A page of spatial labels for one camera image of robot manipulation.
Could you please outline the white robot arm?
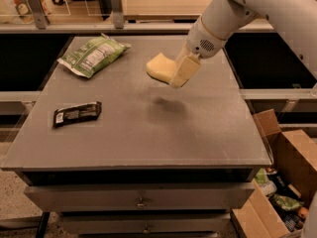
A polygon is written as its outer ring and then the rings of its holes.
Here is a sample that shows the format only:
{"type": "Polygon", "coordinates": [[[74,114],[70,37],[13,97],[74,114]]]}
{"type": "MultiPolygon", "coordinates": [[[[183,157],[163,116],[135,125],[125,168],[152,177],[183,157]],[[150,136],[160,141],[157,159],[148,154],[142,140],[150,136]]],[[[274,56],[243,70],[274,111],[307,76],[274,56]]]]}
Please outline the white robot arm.
{"type": "Polygon", "coordinates": [[[262,16],[317,77],[317,0],[212,0],[190,29],[169,85],[179,88],[240,28],[262,16]]]}

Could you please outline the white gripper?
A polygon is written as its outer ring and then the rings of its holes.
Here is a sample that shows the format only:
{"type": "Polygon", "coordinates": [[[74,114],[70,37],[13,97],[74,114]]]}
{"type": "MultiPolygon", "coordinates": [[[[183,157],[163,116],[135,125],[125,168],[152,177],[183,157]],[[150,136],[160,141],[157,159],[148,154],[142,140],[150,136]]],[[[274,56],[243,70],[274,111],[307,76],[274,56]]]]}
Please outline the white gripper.
{"type": "Polygon", "coordinates": [[[199,17],[188,32],[186,46],[183,46],[176,58],[175,71],[169,85],[182,87],[198,70],[201,59],[214,57],[227,43],[216,37],[203,24],[199,17]]]}

